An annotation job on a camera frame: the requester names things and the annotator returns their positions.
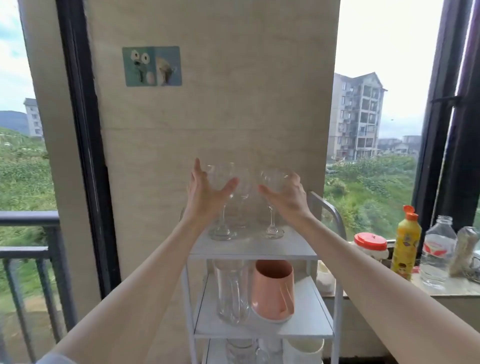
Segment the person's right hand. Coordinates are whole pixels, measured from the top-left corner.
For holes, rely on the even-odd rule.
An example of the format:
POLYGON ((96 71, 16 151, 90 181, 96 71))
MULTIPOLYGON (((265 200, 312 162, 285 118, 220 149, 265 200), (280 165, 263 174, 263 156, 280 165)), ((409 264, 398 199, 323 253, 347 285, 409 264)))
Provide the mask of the person's right hand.
POLYGON ((297 173, 288 174, 280 194, 281 197, 274 207, 291 227, 297 228, 304 221, 313 217, 308 207, 307 194, 297 173))

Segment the clear wine glass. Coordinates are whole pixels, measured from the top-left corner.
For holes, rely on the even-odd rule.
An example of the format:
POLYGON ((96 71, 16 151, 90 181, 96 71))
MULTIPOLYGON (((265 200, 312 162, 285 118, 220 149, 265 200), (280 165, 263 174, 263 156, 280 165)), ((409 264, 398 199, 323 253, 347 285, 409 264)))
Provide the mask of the clear wine glass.
POLYGON ((243 229, 247 226, 247 200, 252 190, 252 179, 249 169, 242 165, 235 165, 234 177, 238 179, 237 187, 233 192, 236 206, 234 227, 243 229))
MULTIPOLYGON (((235 164, 233 162, 208 165, 207 167, 209 168, 207 172, 209 182, 216 190, 221 190, 225 184, 234 177, 235 164)), ((236 233, 228 226, 225 218, 227 203, 233 196, 234 192, 231 192, 220 211, 218 219, 209 231, 209 235, 213 240, 228 241, 236 235, 236 233)))
MULTIPOLYGON (((269 190, 280 193, 282 192, 288 174, 279 168, 269 168, 261 172, 262 185, 269 190)), ((284 236, 284 230, 276 226, 276 213, 277 210, 274 205, 267 200, 267 206, 270 212, 270 224, 266 229, 265 235, 268 239, 276 240, 284 236)))

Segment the person's right forearm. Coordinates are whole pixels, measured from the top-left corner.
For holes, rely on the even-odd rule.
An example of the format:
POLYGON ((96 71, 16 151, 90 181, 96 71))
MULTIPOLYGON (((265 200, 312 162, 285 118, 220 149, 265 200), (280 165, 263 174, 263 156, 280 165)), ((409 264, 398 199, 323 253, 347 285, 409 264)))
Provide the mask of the person's right forearm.
POLYGON ((291 225, 320 255, 398 364, 480 364, 480 333, 333 233, 311 213, 291 225))

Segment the pink plastic mug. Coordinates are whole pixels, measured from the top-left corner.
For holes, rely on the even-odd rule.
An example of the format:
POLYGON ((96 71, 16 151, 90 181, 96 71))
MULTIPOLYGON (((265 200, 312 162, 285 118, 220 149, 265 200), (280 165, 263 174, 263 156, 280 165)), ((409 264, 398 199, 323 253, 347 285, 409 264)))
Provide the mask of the pink plastic mug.
POLYGON ((259 259, 254 264, 251 307, 261 319, 284 323, 295 313, 293 266, 287 260, 259 259))

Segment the white container behind rack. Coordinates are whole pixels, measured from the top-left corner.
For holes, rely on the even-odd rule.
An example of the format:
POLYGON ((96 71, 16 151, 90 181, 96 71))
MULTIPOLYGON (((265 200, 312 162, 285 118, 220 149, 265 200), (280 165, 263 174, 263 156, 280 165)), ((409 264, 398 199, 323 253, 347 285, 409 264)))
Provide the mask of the white container behind rack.
POLYGON ((324 264, 323 261, 317 262, 316 287, 321 296, 330 296, 335 294, 336 279, 324 264))

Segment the clear glass mug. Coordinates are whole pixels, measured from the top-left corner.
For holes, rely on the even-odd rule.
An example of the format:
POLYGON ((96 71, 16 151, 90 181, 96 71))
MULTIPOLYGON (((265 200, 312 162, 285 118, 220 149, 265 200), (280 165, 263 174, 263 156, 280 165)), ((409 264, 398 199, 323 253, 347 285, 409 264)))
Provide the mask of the clear glass mug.
POLYGON ((239 326, 249 315, 249 264, 246 260, 214 259, 217 282, 216 312, 220 319, 239 326))

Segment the tall grey apartment building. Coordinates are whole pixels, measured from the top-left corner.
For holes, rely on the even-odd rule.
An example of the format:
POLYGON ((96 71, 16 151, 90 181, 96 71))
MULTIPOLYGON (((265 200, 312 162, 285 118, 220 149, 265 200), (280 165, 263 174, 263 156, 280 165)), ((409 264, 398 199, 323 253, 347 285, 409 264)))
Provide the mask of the tall grey apartment building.
POLYGON ((358 161, 377 155, 383 87, 375 72, 333 75, 327 161, 358 161))

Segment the white jar with red lid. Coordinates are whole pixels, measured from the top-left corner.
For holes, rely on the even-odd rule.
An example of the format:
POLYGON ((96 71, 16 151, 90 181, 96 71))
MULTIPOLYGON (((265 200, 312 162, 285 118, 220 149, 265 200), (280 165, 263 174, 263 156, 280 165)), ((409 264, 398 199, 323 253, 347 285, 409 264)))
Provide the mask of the white jar with red lid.
POLYGON ((387 240, 380 235, 360 232, 354 235, 353 244, 376 261, 383 262, 389 257, 387 240))

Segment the small clear glass cup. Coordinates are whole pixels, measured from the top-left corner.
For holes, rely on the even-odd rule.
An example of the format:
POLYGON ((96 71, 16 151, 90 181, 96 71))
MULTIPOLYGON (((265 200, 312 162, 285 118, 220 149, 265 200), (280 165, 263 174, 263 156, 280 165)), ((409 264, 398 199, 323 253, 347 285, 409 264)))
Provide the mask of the small clear glass cup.
POLYGON ((269 364, 267 351, 260 348, 258 339, 228 338, 225 341, 227 364, 269 364))

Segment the white plastic cup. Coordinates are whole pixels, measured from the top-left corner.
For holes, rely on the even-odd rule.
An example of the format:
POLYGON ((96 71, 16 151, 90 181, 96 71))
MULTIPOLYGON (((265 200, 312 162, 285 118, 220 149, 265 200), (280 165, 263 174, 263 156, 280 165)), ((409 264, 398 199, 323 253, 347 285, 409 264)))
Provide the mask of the white plastic cup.
POLYGON ((284 338, 283 364, 323 364, 322 338, 284 338))

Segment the clear plastic water bottle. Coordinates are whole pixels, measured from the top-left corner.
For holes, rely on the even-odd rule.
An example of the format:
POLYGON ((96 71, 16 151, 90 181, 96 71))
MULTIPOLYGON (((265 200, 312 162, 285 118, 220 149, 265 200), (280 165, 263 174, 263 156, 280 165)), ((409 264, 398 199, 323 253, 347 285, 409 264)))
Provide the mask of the clear plastic water bottle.
POLYGON ((425 285, 444 289, 457 241, 453 218, 447 215, 437 216, 435 224, 425 233, 420 258, 419 274, 425 285))

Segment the dark metal balcony railing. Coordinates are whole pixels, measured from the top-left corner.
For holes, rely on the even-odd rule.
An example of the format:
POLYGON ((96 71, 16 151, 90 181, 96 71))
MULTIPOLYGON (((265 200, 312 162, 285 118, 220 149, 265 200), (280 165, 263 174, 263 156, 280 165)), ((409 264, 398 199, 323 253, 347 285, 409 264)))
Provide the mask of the dark metal balcony railing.
POLYGON ((77 322, 57 211, 0 211, 0 364, 31 364, 77 322))

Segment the small white distant building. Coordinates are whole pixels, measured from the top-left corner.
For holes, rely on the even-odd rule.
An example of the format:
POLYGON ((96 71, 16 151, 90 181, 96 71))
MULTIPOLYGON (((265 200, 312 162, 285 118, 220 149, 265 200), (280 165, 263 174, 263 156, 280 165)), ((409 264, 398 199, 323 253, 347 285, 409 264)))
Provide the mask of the small white distant building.
POLYGON ((44 141, 43 127, 37 100, 34 98, 25 98, 23 104, 26 110, 28 135, 44 141))

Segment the blue picture wall sticker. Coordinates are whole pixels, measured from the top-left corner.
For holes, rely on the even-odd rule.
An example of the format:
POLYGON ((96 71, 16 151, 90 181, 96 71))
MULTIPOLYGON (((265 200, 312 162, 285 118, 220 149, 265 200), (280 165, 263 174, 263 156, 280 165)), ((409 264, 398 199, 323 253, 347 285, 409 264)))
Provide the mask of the blue picture wall sticker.
POLYGON ((125 84, 135 87, 180 87, 183 84, 181 49, 173 46, 122 48, 125 84))

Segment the black window frame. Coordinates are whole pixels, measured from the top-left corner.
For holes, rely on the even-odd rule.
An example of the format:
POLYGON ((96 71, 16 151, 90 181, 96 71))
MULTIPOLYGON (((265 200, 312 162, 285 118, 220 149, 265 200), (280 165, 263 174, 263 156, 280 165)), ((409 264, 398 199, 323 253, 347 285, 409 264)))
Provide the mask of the black window frame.
POLYGON ((412 198, 423 234, 480 204, 480 0, 443 0, 412 198))
POLYGON ((101 299, 121 282, 86 0, 55 0, 101 299))

